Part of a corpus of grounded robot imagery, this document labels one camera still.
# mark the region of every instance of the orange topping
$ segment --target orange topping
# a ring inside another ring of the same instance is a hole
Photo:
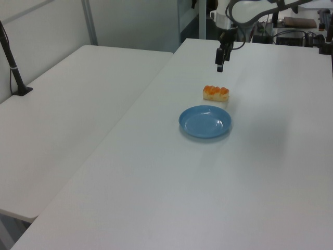
[[[206,85],[204,87],[203,91],[205,91],[206,93],[208,93],[210,95],[213,95],[215,93],[220,93],[222,95],[229,93],[229,89],[227,89],[225,87],[219,88],[219,87],[208,86],[208,85]]]

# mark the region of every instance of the food item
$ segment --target food item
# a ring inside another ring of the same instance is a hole
[[[229,89],[215,86],[205,86],[203,91],[203,99],[217,101],[217,102],[225,102],[229,98]]]

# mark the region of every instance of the black device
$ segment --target black device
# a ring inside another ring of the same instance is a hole
[[[255,24],[252,36],[252,43],[272,44],[273,24],[260,23]]]
[[[320,9],[317,13],[319,14],[320,23],[324,24],[325,30],[328,31],[332,18],[331,11],[329,9]]]
[[[5,55],[7,57],[10,70],[12,71],[12,74],[16,80],[17,83],[17,91],[13,93],[13,95],[19,95],[19,96],[24,96],[30,91],[32,91],[32,88],[27,87],[24,85],[19,69],[17,68],[16,62],[14,60],[14,57],[11,53],[10,47],[9,47],[9,40],[5,31],[4,26],[2,25],[0,21],[0,42],[2,45],[2,48],[4,49]]]
[[[216,50],[215,64],[217,64],[217,71],[223,72],[223,65],[225,61],[230,60],[230,53],[234,49],[234,41],[237,36],[237,27],[229,30],[217,28],[219,36],[220,47]]]
[[[289,30],[292,31],[293,29],[278,29],[277,33]],[[304,34],[301,32],[290,32],[290,33],[281,34],[276,37],[276,44],[302,47],[303,36]]]

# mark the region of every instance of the white wall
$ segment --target white wall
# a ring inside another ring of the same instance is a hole
[[[178,0],[181,32],[198,15],[199,1],[200,0],[197,0],[195,8],[192,9],[192,0]]]
[[[98,45],[175,52],[177,0],[90,0]]]
[[[81,0],[54,0],[4,27],[26,85],[82,45],[90,44]],[[0,103],[9,97],[9,65],[0,47]]]

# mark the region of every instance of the blue plate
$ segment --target blue plate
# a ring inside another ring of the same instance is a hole
[[[213,138],[228,132],[231,117],[221,108],[200,105],[185,110],[179,117],[179,124],[192,136]]]

